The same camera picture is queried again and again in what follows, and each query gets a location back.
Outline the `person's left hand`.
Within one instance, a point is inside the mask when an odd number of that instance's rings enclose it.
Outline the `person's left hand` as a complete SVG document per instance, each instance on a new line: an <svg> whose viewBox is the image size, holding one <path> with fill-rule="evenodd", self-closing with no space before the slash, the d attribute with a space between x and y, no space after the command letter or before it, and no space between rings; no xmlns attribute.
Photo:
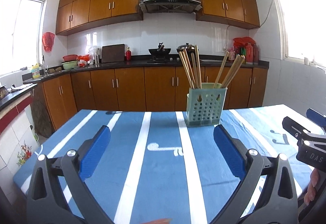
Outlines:
<svg viewBox="0 0 326 224"><path fill-rule="evenodd" d="M170 224L171 221L172 221L171 218L161 218L158 220L152 220L149 222L145 222L143 224Z"/></svg>

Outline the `person's right hand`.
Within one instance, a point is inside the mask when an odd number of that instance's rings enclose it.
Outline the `person's right hand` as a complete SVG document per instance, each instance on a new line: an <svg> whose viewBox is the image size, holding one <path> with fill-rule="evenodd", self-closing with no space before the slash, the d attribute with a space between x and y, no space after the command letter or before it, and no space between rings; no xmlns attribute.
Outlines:
<svg viewBox="0 0 326 224"><path fill-rule="evenodd" d="M310 182L308 184L307 192L304 196L304 203L308 206L310 202L314 201L316 197L316 186L319 182L319 172L316 168L311 173Z"/></svg>

